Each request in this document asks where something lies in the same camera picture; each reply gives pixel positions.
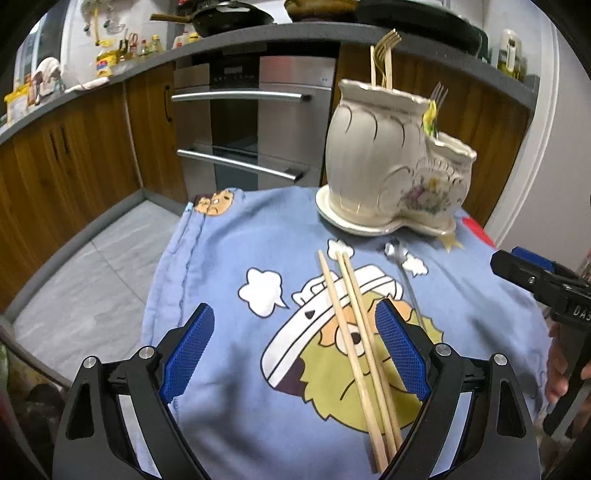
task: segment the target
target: metal screw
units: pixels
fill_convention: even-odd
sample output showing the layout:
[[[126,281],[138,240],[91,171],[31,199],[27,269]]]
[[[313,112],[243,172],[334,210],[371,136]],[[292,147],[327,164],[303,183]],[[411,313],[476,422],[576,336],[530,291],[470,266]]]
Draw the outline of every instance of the metal screw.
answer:
[[[96,364],[96,357],[95,356],[87,356],[84,361],[82,362],[82,365],[84,365],[84,368],[92,368],[94,367]]]
[[[446,343],[440,343],[435,347],[435,351],[441,356],[449,356],[452,354],[451,347]]]
[[[154,354],[154,349],[150,346],[145,346],[139,351],[140,358],[150,358]]]
[[[498,353],[495,355],[495,363],[497,365],[506,365],[507,357],[505,355],[501,355],[500,353]]]

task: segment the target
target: gray countertop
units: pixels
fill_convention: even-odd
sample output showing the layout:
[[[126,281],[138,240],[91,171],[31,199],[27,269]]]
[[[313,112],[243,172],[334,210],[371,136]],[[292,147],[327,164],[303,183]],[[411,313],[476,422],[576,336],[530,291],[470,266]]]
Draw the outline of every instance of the gray countertop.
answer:
[[[132,62],[129,65],[123,64],[120,68],[121,72],[111,77],[107,85],[123,82],[130,77],[169,61],[240,44],[282,41],[332,41],[336,43],[374,45],[386,32],[387,29],[373,27],[371,25],[339,22],[299,22],[243,28],[241,30],[206,37],[189,45],[176,48],[175,50],[147,57],[143,61]],[[404,41],[396,49],[401,53],[421,57],[463,72],[513,98],[516,102],[528,108],[533,116],[537,101],[537,89],[517,82],[487,63],[442,43],[411,34],[404,34]],[[92,90],[66,93],[34,108],[19,121],[0,129],[0,145],[10,139],[20,129],[26,127],[45,113],[79,96],[88,95],[91,92]]]

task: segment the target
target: blue gripper pad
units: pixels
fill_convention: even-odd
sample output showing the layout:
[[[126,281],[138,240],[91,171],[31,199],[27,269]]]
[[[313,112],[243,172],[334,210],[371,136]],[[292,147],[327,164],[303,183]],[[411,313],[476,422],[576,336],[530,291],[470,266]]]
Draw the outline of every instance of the blue gripper pad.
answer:
[[[424,401],[431,393],[427,384],[427,370],[423,357],[413,345],[404,327],[390,310],[386,300],[375,309],[375,326],[382,337],[402,383],[408,392]]]
[[[544,270],[554,273],[554,263],[552,261],[548,260],[547,258],[541,257],[533,252],[530,252],[525,248],[515,247],[513,250],[511,250],[511,254],[522,260],[526,260],[530,263],[533,263],[534,265],[537,265],[538,267],[543,268]]]
[[[160,388],[160,397],[164,404],[169,404],[174,397],[184,393],[212,337],[214,326],[213,309],[206,305],[164,366],[164,382]]]

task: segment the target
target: white cloud print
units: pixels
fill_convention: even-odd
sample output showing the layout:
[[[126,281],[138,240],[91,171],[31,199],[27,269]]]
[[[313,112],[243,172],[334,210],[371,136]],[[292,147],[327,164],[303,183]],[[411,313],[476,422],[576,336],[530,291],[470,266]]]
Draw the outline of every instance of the white cloud print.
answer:
[[[287,308],[281,299],[281,276],[273,271],[260,271],[249,268],[246,272],[246,285],[240,287],[238,296],[248,303],[248,307],[259,317],[266,318],[275,305]]]
[[[415,257],[412,253],[407,252],[406,260],[402,264],[403,269],[411,272],[413,277],[417,275],[427,275],[429,270],[423,260],[418,257]]]
[[[332,260],[336,260],[337,252],[339,252],[341,255],[346,253],[346,254],[348,254],[349,258],[351,258],[353,255],[355,255],[355,250],[353,250],[353,247],[350,247],[342,240],[335,240],[335,239],[331,238],[329,240],[329,250],[328,250],[329,258],[331,258]]]

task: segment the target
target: floral pattern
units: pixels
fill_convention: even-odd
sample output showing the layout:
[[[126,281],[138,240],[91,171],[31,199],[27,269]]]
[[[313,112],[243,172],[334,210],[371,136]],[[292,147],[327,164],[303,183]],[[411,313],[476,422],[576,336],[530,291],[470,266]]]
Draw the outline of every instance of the floral pattern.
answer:
[[[420,210],[423,212],[438,215],[451,206],[449,199],[449,190],[440,189],[440,182],[437,178],[430,178],[428,181],[421,176],[419,184],[414,181],[413,188],[410,189],[400,202],[408,210]]]

